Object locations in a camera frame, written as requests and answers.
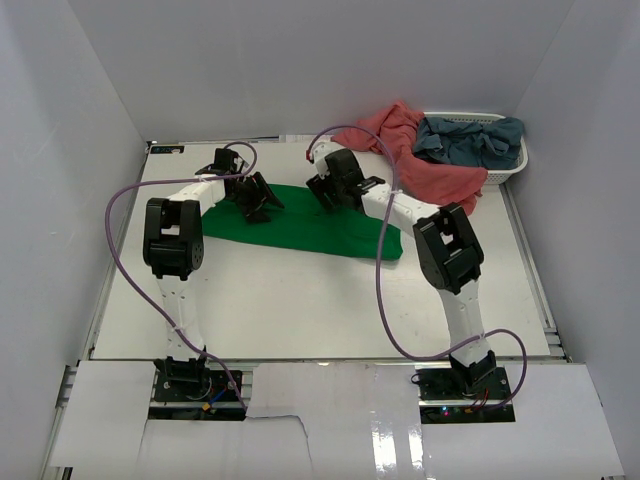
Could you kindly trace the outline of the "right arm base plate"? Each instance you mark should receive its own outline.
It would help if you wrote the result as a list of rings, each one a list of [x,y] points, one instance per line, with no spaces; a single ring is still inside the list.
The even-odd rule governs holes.
[[[423,425],[514,423],[511,403],[498,404],[511,395],[503,367],[498,367],[478,386],[468,387],[452,368],[418,369],[410,381],[419,390]]]

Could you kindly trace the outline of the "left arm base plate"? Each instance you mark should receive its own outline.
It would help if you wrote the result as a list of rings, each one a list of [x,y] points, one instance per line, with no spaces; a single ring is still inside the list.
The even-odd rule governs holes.
[[[155,359],[148,417],[167,421],[232,421],[246,418],[224,370],[207,366],[206,358],[187,361]]]

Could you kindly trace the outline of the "green t shirt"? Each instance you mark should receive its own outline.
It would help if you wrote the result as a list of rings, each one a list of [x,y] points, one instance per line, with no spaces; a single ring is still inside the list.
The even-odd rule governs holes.
[[[262,211],[270,220],[250,224],[237,206],[225,200],[202,217],[203,234],[245,244],[374,259],[382,222],[340,208],[324,210],[306,188],[273,184],[282,209],[272,205]]]

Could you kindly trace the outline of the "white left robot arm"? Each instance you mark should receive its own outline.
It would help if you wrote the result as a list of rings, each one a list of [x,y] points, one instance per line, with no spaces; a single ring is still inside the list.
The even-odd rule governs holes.
[[[215,150],[213,162],[196,172],[194,182],[169,197],[146,204],[143,260],[161,293],[167,326],[167,356],[179,361],[200,357],[206,349],[190,275],[204,260],[202,217],[224,200],[231,201],[249,225],[270,221],[264,208],[282,209],[261,173],[231,145]]]

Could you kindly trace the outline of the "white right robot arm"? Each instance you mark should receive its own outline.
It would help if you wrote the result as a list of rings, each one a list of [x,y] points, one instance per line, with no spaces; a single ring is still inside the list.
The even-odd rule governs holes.
[[[348,208],[413,238],[421,272],[438,292],[445,312],[452,388],[463,398],[477,397],[486,389],[496,360],[479,306],[484,253],[464,209],[456,203],[428,204],[379,177],[365,176],[349,149],[321,142],[306,156],[316,169],[306,185],[323,208]]]

